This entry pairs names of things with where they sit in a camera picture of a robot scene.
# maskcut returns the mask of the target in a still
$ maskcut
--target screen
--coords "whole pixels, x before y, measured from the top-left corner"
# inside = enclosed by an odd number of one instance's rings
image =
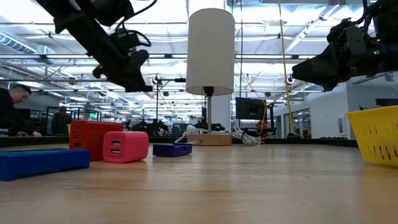
[[[236,119],[263,119],[265,108],[262,100],[237,97],[235,101]]]

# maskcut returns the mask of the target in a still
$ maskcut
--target yellow pole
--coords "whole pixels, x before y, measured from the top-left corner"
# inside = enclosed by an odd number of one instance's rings
[[[293,117],[292,117],[292,108],[290,107],[290,96],[287,85],[287,72],[286,72],[286,59],[285,59],[285,40],[284,40],[284,28],[283,28],[283,20],[282,20],[282,0],[279,0],[279,24],[280,24],[280,38],[282,39],[282,55],[284,60],[284,71],[285,71],[285,89],[286,89],[286,100],[287,106],[289,107],[289,121],[290,121],[290,131],[293,131]]]

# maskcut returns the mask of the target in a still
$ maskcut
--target hole in block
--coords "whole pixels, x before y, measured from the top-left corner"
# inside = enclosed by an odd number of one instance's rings
[[[111,149],[113,154],[120,154],[120,149]]]

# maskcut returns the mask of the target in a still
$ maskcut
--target white lamp shade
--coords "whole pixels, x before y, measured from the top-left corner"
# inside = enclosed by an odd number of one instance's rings
[[[213,95],[231,94],[234,89],[235,20],[222,9],[202,9],[189,18],[187,92],[204,95],[203,87],[214,87]]]

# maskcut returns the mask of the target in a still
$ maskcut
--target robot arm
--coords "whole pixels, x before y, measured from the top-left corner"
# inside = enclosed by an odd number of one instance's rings
[[[55,32],[63,30],[76,38],[99,63],[93,75],[100,78],[103,74],[110,82],[123,86],[126,92],[152,91],[146,86],[141,74],[141,65],[149,58],[146,50],[136,51],[141,43],[137,31],[118,29],[124,21],[138,13],[134,12],[129,0],[37,0],[37,2],[54,18]],[[115,33],[108,35],[100,26],[111,26],[120,18],[122,23]]]
[[[319,55],[293,67],[293,78],[321,85],[330,91],[351,77],[375,76],[398,70],[398,0],[378,0],[358,21],[343,19],[331,28],[329,46]],[[376,37],[368,27],[373,19]]]

